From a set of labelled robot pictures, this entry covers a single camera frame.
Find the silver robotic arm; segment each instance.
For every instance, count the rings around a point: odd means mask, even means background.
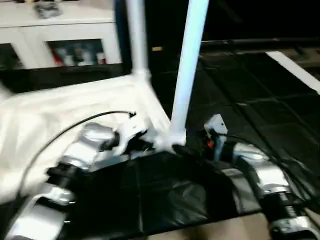
[[[47,171],[48,180],[30,196],[13,220],[5,239],[55,240],[86,175],[128,160],[122,155],[128,142],[147,131],[144,119],[135,115],[117,130],[87,123],[60,158],[58,165]]]
[[[295,202],[284,171],[257,147],[227,142],[227,130],[222,132],[223,126],[219,114],[205,124],[207,135],[217,143],[213,158],[228,162],[243,173],[269,222],[272,239],[320,240],[320,229]]]

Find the shelf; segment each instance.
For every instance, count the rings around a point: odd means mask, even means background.
[[[62,15],[40,19],[33,9],[33,4],[2,2],[0,3],[0,28],[115,22],[112,4],[110,8],[99,9],[79,1],[69,1],[60,2],[59,7]]]

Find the white tube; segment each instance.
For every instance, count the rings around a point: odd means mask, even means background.
[[[184,136],[209,0],[189,0],[175,87],[170,133]]]
[[[149,72],[144,0],[126,1],[131,42],[132,72]]]

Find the white cabinet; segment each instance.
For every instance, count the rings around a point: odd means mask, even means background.
[[[0,68],[33,69],[38,67],[38,62],[26,44],[20,28],[0,28]]]
[[[101,54],[107,64],[121,63],[114,23],[29,26],[21,30],[40,68],[56,67],[57,61],[64,66],[97,64]]]
[[[121,63],[112,6],[62,2],[62,15],[39,19],[30,4],[0,3],[0,68],[2,48],[26,69]]]

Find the black fabric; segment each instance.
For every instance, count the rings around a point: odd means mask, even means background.
[[[228,177],[168,152],[93,173],[68,239],[150,235],[239,216]]]

